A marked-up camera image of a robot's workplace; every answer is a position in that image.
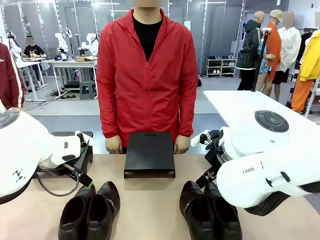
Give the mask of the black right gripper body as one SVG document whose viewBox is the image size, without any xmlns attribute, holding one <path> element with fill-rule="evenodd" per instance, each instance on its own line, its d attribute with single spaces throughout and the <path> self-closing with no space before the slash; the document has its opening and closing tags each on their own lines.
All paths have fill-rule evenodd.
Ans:
<svg viewBox="0 0 320 240">
<path fill-rule="evenodd" d="M 204 158 L 208 161 L 211 167 L 204 173 L 204 176 L 209 182 L 213 182 L 216 177 L 218 170 L 224 163 L 223 154 L 224 151 L 221 146 L 219 146 L 220 141 L 220 131 L 211 130 L 209 132 L 208 140 L 205 140 L 207 143 L 205 149 L 208 150 Z"/>
</svg>

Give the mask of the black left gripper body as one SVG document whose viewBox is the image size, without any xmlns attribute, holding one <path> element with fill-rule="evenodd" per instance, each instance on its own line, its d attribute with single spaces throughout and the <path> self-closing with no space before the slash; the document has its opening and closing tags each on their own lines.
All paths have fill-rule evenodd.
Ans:
<svg viewBox="0 0 320 240">
<path fill-rule="evenodd" d="M 62 167 L 63 167 L 65 174 L 68 177 L 70 177 L 71 179 L 73 179 L 74 181 L 83 180 L 86 176 L 86 174 L 82 170 L 80 170 L 78 168 L 74 168 L 73 166 L 71 166 L 67 163 L 63 163 Z"/>
</svg>

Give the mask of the person's left hand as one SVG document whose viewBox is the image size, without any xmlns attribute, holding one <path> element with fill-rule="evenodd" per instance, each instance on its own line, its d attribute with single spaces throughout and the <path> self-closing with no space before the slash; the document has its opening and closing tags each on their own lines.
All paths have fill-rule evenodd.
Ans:
<svg viewBox="0 0 320 240">
<path fill-rule="evenodd" d="M 191 145 L 190 137 L 178 135 L 175 139 L 173 153 L 178 155 L 184 154 L 189 150 L 190 145 Z"/>
</svg>

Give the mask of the person's right hand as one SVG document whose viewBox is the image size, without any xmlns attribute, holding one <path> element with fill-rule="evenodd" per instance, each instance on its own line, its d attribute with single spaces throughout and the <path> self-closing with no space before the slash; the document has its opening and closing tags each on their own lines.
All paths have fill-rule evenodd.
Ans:
<svg viewBox="0 0 320 240">
<path fill-rule="evenodd" d="M 105 147 L 109 154 L 122 154 L 122 141 L 118 135 L 105 139 Z"/>
</svg>

